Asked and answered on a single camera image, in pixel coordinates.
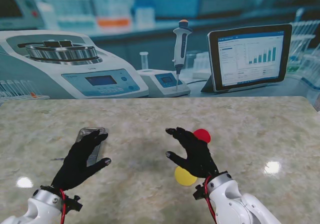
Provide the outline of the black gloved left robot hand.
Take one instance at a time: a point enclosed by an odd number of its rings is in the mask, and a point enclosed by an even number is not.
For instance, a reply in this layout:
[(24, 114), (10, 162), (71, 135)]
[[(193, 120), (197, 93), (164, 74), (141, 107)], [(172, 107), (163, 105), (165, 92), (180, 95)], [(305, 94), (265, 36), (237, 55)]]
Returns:
[(107, 137), (107, 133), (100, 133), (99, 130), (95, 130), (74, 143), (65, 157), (62, 167), (55, 175), (51, 186), (57, 190), (71, 190), (107, 167), (112, 162), (108, 157), (87, 166), (88, 158), (95, 147), (100, 145)]

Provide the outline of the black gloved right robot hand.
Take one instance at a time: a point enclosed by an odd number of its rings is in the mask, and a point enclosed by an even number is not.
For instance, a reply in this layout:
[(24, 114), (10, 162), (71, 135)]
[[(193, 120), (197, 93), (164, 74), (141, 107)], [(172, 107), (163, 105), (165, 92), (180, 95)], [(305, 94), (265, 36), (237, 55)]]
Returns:
[(187, 155), (186, 158), (182, 158), (172, 151), (167, 151), (165, 155), (172, 162), (197, 178), (205, 179), (209, 176), (215, 177), (219, 174), (218, 167), (205, 141), (198, 139), (192, 132), (181, 127), (167, 128), (165, 131), (174, 139), (178, 140)]

